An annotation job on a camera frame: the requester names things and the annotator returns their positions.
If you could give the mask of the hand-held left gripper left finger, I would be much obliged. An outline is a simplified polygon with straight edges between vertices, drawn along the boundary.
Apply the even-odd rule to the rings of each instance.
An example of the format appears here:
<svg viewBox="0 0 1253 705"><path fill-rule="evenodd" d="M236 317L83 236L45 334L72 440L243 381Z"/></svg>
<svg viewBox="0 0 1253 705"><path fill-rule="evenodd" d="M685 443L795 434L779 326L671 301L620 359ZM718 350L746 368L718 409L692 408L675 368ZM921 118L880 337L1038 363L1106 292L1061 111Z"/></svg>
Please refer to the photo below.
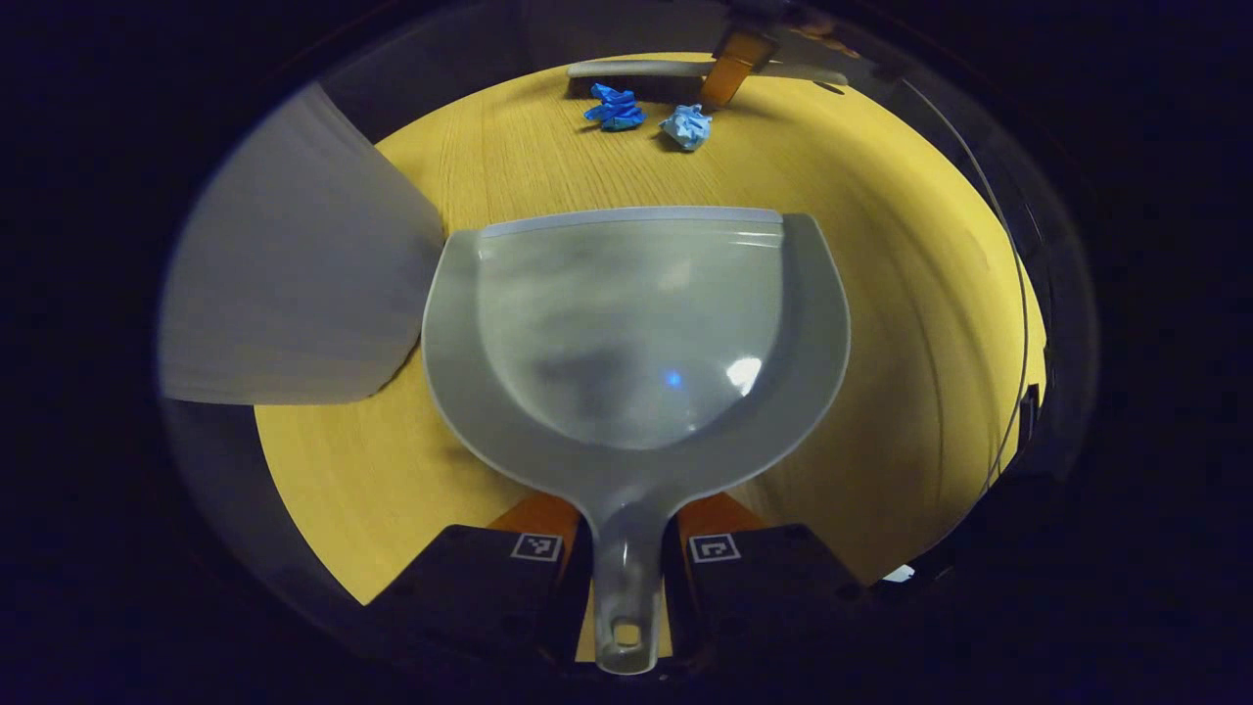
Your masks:
<svg viewBox="0 0 1253 705"><path fill-rule="evenodd" d="M576 660L590 594L590 536L571 503L533 493L487 527L450 525L367 614L395 652L564 667Z"/></svg>

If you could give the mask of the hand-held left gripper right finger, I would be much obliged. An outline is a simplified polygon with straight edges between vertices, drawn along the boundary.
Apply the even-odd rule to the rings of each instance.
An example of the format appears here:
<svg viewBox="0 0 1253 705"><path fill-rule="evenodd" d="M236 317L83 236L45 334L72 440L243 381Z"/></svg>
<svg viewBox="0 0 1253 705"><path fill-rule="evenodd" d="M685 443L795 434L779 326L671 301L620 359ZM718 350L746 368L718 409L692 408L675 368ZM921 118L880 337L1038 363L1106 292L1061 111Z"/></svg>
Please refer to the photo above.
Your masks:
<svg viewBox="0 0 1253 705"><path fill-rule="evenodd" d="M868 601L865 581L814 531L769 525L729 493L677 512L663 575L674 656L690 669L788 667L850 651Z"/></svg>

